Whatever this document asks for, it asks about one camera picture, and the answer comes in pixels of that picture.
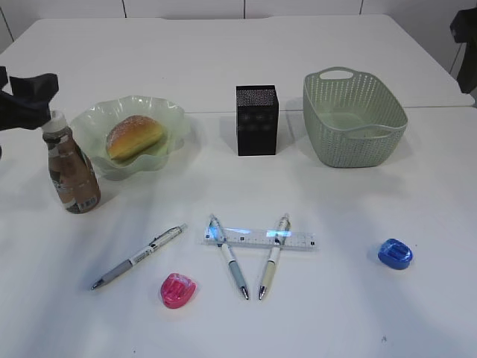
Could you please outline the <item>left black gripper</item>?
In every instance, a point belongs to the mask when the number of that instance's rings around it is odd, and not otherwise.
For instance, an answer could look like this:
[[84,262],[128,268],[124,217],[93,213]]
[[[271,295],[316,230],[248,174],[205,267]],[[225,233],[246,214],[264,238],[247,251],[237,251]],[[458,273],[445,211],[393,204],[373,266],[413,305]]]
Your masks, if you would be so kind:
[[34,130],[51,120],[49,105],[59,91],[56,74],[45,73],[32,78],[10,76],[13,96],[3,91],[8,82],[6,68],[2,66],[1,131],[14,128]]

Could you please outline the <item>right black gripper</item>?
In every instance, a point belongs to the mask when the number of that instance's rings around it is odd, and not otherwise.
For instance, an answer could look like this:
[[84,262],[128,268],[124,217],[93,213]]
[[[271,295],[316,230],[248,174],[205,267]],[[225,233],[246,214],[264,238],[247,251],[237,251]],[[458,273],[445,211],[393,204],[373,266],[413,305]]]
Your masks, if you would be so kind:
[[476,12],[476,7],[460,10],[450,24],[454,41],[466,45],[457,76],[458,85],[465,94],[476,88]]

